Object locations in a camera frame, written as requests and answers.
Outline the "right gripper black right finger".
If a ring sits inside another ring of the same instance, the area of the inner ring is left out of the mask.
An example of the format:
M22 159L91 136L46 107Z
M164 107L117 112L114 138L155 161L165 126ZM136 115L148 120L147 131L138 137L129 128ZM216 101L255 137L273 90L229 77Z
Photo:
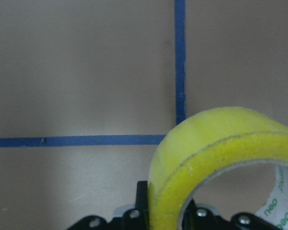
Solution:
M187 205L182 220L183 230L195 230L196 204L192 199Z

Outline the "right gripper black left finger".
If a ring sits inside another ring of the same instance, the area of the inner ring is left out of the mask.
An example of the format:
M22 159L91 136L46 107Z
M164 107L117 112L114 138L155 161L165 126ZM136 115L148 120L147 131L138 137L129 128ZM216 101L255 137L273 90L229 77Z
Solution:
M148 215L148 182L138 181L136 189L135 209L139 215L136 218L139 221L140 230L149 229L149 215Z

